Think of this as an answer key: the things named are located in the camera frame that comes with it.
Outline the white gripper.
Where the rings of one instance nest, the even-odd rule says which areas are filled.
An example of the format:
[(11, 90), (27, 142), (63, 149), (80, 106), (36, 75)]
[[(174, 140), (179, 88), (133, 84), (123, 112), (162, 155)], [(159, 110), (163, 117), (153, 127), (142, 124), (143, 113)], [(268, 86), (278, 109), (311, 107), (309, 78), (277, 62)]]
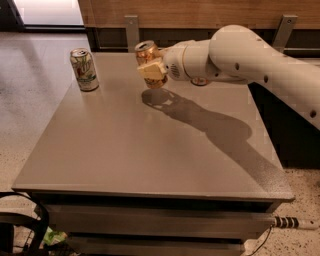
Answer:
[(144, 79), (162, 80), (167, 74), (173, 80), (189, 81), (189, 66), (192, 60), (190, 46), (193, 40), (179, 42), (162, 50), (162, 59), (153, 59), (138, 64), (137, 71)]

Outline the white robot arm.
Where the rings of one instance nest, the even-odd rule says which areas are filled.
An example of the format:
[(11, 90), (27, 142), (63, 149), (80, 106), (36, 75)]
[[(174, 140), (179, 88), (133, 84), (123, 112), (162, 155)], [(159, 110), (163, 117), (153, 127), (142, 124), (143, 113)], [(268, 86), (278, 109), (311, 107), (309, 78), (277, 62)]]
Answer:
[(145, 79), (255, 82), (320, 129), (320, 68), (289, 57), (252, 30), (228, 25), (202, 41), (183, 41), (138, 66)]

